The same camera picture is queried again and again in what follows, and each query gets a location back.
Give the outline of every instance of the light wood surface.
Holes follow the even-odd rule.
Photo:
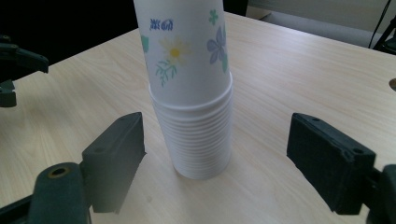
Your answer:
[[[47,167],[81,152],[115,119],[141,111],[148,155],[118,216],[93,223],[364,223],[333,214],[286,156],[293,112],[305,113],[396,163],[396,57],[226,14],[234,80],[227,169],[190,180],[172,166],[134,30],[15,82],[0,108],[0,207],[32,193]]]

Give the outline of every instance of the cup rim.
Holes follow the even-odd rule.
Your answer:
[[[158,99],[153,95],[153,93],[151,91],[151,86],[148,84],[148,92],[151,96],[151,99],[155,102],[155,104],[160,105],[160,106],[164,107],[165,109],[176,110],[179,112],[190,112],[190,111],[202,110],[202,109],[207,109],[213,105],[216,105],[218,102],[223,100],[223,98],[226,97],[226,95],[230,94],[230,91],[232,91],[232,88],[233,88],[233,75],[230,72],[229,85],[228,85],[227,89],[220,96],[217,96],[213,100],[206,102],[204,104],[185,106],[185,105],[165,105],[165,104],[160,103],[158,101]]]

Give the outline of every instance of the stack of paper cups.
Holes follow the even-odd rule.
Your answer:
[[[231,156],[233,79],[222,0],[134,0],[149,92],[176,170],[219,174]]]

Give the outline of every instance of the black cable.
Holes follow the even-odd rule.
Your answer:
[[[379,25],[381,24],[382,20],[384,19],[385,14],[387,13],[388,7],[389,7],[389,5],[390,5],[390,1],[391,1],[391,0],[388,0],[387,4],[386,4],[385,7],[384,7],[384,10],[382,11],[381,18],[379,18],[379,22],[378,22],[378,24],[376,25],[375,30],[374,30],[373,35],[372,35],[372,38],[371,38],[371,40],[370,40],[369,49],[371,48],[371,44],[372,44],[372,42],[373,42],[373,39],[374,39],[376,30],[378,30]]]

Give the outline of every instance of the black bracket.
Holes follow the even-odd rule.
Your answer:
[[[288,157],[339,215],[370,208],[367,223],[396,224],[396,165],[374,168],[375,153],[321,119],[294,113]]]
[[[0,209],[0,223],[91,223],[91,206],[118,213],[145,155],[142,114],[121,117],[82,152],[80,165],[41,172],[31,196]]]
[[[13,62],[17,66],[26,67],[34,71],[48,73],[49,60],[39,54],[26,49],[20,49],[18,45],[11,43],[11,37],[0,35],[0,61]],[[17,98],[12,80],[0,83],[0,107],[12,107],[17,105]]]

